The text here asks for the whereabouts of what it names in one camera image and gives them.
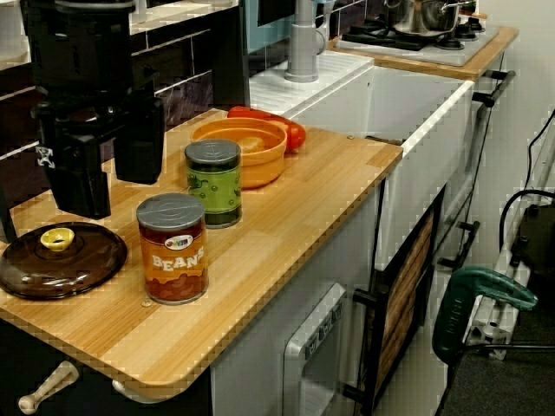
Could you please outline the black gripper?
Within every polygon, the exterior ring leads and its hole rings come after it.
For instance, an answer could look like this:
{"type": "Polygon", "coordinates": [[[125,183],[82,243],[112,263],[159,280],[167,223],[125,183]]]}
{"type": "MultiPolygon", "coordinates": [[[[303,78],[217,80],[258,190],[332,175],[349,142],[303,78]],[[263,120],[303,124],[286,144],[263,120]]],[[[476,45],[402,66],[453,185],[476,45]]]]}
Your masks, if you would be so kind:
{"type": "MultiPolygon", "coordinates": [[[[36,89],[33,116],[63,121],[93,109],[99,122],[123,126],[114,139],[117,178],[154,184],[161,172],[165,119],[151,68],[132,64],[133,1],[23,1],[36,89]]],[[[57,207],[85,218],[110,215],[107,174],[91,134],[42,131],[36,147],[57,207]]]]}

